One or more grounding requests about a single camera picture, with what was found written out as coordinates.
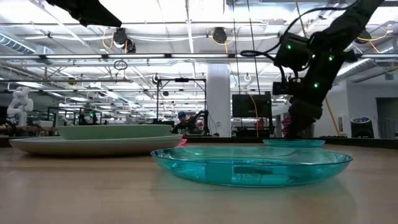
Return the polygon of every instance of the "ceiling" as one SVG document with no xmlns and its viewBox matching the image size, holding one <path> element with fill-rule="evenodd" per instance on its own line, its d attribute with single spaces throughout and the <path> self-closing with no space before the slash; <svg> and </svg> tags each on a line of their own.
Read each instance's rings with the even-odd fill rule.
<svg viewBox="0 0 398 224">
<path fill-rule="evenodd" d="M 83 27 L 66 11 L 41 1 L 40 4 L 43 4 L 47 11 L 45 12 L 32 1 L 34 0 L 0 1 L 0 8 L 2 9 L 0 12 L 0 33 L 11 34 L 15 39 L 28 46 L 45 46 L 57 55 L 124 53 L 123 49 L 114 45 L 108 48 L 112 43 L 111 36 L 114 28 Z M 289 23 L 298 16 L 293 0 L 274 0 L 267 4 L 250 0 L 250 11 L 245 4 L 246 1 L 235 1 L 234 8 L 232 8 L 230 0 L 173 0 L 172 4 L 168 0 L 101 0 L 100 2 L 123 22 L 127 35 L 137 47 L 137 54 L 234 54 L 236 51 L 249 49 L 264 51 L 277 43 L 278 33 L 283 32 Z M 301 13 L 325 5 L 326 1 L 321 0 L 299 1 Z M 371 33 L 373 38 L 382 37 L 389 30 L 385 38 L 373 42 L 375 46 L 388 41 L 398 32 L 396 26 L 398 14 L 396 12 L 396 7 L 380 7 L 372 16 L 366 30 Z M 336 16 L 341 14 L 336 12 L 330 14 L 327 19 L 320 20 L 318 13 L 314 12 L 303 17 L 307 35 L 325 29 Z M 211 32 L 215 27 L 224 27 L 230 44 L 215 44 L 211 38 Z M 297 23 L 291 29 L 292 32 L 302 35 L 301 30 L 300 23 Z M 355 44 L 353 48 L 362 52 L 373 49 L 370 44 Z M 0 45 L 0 53 L 18 54 L 18 52 L 2 45 Z M 27 62 L 8 60 L 8 64 L 26 69 L 35 75 L 19 73 L 16 72 L 17 70 L 10 71 L 6 68 L 0 75 L 5 79 L 11 78 L 10 76 L 7 77 L 7 72 L 9 72 L 9 74 L 15 75 L 15 77 L 12 77 L 13 79 L 40 80 L 47 74 L 47 76 L 51 75 L 54 80 L 67 80 L 71 77 L 91 80 L 76 85 L 68 83 L 46 84 L 40 87 L 41 89 L 85 90 L 90 88 L 91 83 L 95 88 L 100 89 L 137 90 L 117 94 L 119 98 L 123 98 L 130 103 L 137 103 L 142 114 L 144 114 L 156 107 L 155 92 L 143 92 L 144 89 L 155 89 L 155 85 L 152 83 L 155 74 L 160 78 L 206 78 L 209 63 L 206 60 L 172 59 L 150 59 L 149 61 L 131 59 L 125 61 L 129 63 L 129 67 L 125 71 L 120 71 L 118 77 L 125 77 L 130 82 L 101 82 L 104 79 L 115 78 L 117 71 L 113 70 L 109 73 L 108 70 L 108 68 L 113 68 L 114 61 L 112 60 L 109 63 L 98 62 L 98 60 L 55 60 L 52 65 L 37 63 L 33 60 Z M 258 73 L 261 91 L 271 90 L 272 82 L 280 78 L 279 69 L 270 62 L 236 63 L 235 60 L 224 60 L 222 63 L 229 64 L 232 93 L 236 93 L 234 90 L 238 89 L 239 83 L 242 89 L 248 90 L 248 93 L 256 94 L 258 92 L 256 72 Z M 285 72 L 289 74 L 292 71 L 286 68 Z M 204 93 L 198 83 L 170 82 L 166 88 L 171 90 L 191 89 L 193 91 L 170 91 L 169 96 L 161 96 L 160 98 L 170 99 L 164 101 L 162 113 L 173 114 L 179 110 L 198 111 L 203 109 L 203 102 L 195 100 L 204 98 Z M 105 101 L 104 96 L 99 96 L 94 92 L 79 92 L 78 94 L 58 92 L 59 95 L 68 97 L 67 101 L 71 103 L 77 102 L 70 98 L 72 96 L 91 98 L 89 100 L 95 103 L 104 103 Z M 184 103 L 171 103 L 172 99 L 179 99 Z M 278 101 L 279 97 L 274 99 L 275 103 L 284 103 Z M 111 100 L 110 103 L 112 102 L 119 103 L 120 99 Z M 128 109 L 120 106 L 112 107 L 118 110 Z"/>
</svg>

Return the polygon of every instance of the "wooden table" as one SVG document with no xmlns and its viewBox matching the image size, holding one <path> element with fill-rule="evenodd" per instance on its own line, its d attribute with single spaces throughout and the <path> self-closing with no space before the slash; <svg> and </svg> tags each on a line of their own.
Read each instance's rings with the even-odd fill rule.
<svg viewBox="0 0 398 224">
<path fill-rule="evenodd" d="M 354 161 L 324 183 L 276 189 L 183 180 L 149 156 L 54 159 L 0 149 L 0 223 L 398 223 L 398 151 L 325 148 Z"/>
</svg>

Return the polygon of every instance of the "transparent plastic plate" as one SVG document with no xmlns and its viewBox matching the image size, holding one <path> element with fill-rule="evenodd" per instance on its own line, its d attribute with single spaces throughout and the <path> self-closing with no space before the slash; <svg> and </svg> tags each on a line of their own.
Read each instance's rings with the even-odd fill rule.
<svg viewBox="0 0 398 224">
<path fill-rule="evenodd" d="M 267 146 L 274 147 L 322 147 L 325 144 L 324 140 L 264 139 L 262 141 Z"/>
<path fill-rule="evenodd" d="M 241 187 L 286 187 L 321 182 L 348 166 L 352 157 L 322 149 L 272 147 L 182 147 L 151 152 L 178 177 Z"/>
</svg>

